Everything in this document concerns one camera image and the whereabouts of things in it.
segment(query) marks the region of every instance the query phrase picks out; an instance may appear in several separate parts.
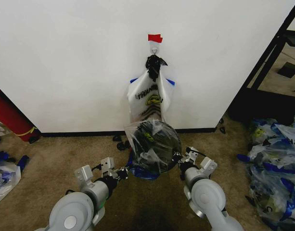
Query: red tape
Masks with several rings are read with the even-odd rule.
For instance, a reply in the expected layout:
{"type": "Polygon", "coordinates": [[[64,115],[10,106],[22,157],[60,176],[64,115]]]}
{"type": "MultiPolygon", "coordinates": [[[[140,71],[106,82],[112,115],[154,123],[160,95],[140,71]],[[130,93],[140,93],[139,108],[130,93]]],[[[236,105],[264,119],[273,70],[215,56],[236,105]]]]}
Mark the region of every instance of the red tape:
{"type": "Polygon", "coordinates": [[[158,34],[158,35],[148,35],[148,40],[149,41],[154,41],[154,42],[161,43],[162,42],[162,37],[161,37],[161,34],[158,34]]]}

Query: yellow logo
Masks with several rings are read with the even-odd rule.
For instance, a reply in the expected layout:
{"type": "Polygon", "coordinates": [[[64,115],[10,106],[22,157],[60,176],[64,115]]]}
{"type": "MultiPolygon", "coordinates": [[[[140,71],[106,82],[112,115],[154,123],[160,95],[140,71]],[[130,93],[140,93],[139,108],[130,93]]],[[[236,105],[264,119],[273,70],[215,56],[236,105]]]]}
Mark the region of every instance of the yellow logo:
{"type": "Polygon", "coordinates": [[[144,136],[146,137],[146,139],[148,139],[150,142],[154,142],[154,138],[148,133],[148,132],[145,132],[144,133],[144,136]]]}
{"type": "Polygon", "coordinates": [[[146,105],[150,104],[160,104],[159,95],[151,95],[146,101],[146,105]]]}

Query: black cable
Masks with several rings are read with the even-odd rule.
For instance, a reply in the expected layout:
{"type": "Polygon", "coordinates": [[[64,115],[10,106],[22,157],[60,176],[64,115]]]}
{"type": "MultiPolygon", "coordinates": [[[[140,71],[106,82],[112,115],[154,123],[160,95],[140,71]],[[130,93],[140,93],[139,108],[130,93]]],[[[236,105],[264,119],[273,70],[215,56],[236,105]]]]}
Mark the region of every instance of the black cable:
{"type": "Polygon", "coordinates": [[[75,191],[73,191],[72,189],[68,189],[65,193],[65,195],[69,194],[69,193],[74,193],[75,191]]]}
{"type": "Polygon", "coordinates": [[[198,154],[200,154],[200,155],[202,155],[202,156],[205,156],[205,157],[207,157],[207,155],[205,155],[205,154],[203,154],[203,153],[201,153],[201,152],[199,152],[199,151],[196,151],[196,150],[192,150],[191,148],[189,148],[189,147],[187,147],[186,148],[186,152],[194,152],[194,153],[198,153],[198,154]]]}
{"type": "Polygon", "coordinates": [[[91,171],[94,171],[95,169],[99,169],[99,170],[101,170],[101,164],[98,164],[97,166],[93,167],[93,168],[91,169],[91,171]]]}

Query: black baseboard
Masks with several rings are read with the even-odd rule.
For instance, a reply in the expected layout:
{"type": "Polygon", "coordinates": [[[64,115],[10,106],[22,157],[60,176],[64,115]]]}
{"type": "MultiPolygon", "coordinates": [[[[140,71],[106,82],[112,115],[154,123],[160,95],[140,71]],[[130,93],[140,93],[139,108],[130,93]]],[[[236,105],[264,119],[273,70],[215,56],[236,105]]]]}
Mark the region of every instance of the black baseboard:
{"type": "MultiPolygon", "coordinates": [[[[216,128],[176,129],[177,133],[208,133],[216,128]]],[[[79,137],[79,136],[116,136],[125,135],[125,131],[88,131],[88,132],[44,132],[43,137],[79,137]]]]}

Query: blue plastic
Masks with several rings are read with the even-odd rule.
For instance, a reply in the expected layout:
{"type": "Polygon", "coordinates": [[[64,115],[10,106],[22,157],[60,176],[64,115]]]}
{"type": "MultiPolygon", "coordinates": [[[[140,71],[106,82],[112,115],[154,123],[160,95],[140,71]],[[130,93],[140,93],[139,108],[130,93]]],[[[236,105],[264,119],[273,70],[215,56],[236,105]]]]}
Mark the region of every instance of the blue plastic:
{"type": "Polygon", "coordinates": [[[0,152],[0,160],[7,160],[9,157],[7,152],[1,151],[0,152]]]}
{"type": "Polygon", "coordinates": [[[29,157],[27,155],[24,155],[21,157],[21,159],[19,160],[17,166],[20,167],[20,171],[22,172],[24,170],[24,168],[26,167],[28,161],[29,161],[29,157]]]}

